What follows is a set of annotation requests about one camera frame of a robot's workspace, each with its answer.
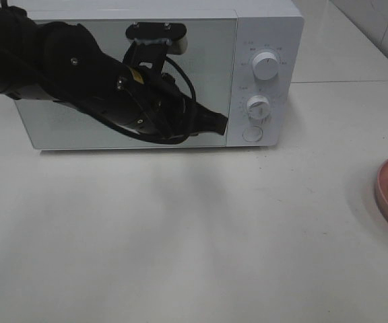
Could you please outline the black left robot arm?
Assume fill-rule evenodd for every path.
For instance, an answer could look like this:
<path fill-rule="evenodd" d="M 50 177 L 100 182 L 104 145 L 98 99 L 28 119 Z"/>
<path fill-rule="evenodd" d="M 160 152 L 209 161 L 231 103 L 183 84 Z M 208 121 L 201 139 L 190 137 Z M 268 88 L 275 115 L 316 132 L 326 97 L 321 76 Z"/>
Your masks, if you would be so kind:
<path fill-rule="evenodd" d="M 201 133 L 223 135 L 228 119 L 184 94 L 163 72 L 184 52 L 186 26 L 139 22 L 125 32 L 122 61 L 104 53 L 81 24 L 37 24 L 0 2 L 0 94 L 73 108 L 140 141 L 177 145 Z"/>

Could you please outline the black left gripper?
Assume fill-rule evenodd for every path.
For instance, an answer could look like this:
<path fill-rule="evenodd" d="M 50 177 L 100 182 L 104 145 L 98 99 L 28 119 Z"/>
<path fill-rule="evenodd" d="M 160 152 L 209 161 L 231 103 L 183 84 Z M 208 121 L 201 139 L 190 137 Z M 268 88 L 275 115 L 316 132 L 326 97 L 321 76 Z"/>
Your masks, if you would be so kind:
<path fill-rule="evenodd" d="M 183 93 L 174 77 L 148 68 L 128 67 L 117 78 L 116 110 L 112 122 L 135 138 L 187 138 L 201 133 L 224 135 L 228 118 L 197 103 L 186 74 L 177 69 L 189 88 Z"/>

